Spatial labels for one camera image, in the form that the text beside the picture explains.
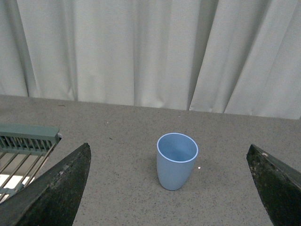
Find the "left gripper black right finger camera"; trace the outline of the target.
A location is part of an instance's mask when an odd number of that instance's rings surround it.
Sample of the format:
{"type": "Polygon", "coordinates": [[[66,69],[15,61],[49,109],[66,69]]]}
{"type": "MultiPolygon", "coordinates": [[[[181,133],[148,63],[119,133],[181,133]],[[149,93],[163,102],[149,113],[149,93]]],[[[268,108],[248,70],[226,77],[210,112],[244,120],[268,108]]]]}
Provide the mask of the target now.
{"type": "Polygon", "coordinates": [[[246,156],[261,202],[275,226],[301,224],[301,173],[261,148],[246,156]]]}

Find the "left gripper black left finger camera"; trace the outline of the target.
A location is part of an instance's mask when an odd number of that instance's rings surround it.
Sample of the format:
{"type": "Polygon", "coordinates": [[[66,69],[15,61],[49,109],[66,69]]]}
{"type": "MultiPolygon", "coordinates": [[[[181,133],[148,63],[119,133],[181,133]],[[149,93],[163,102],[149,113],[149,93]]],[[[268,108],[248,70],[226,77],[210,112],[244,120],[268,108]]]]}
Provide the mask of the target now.
{"type": "Polygon", "coordinates": [[[2,226],[71,226],[87,183],[87,143],[0,205],[2,226]]]}

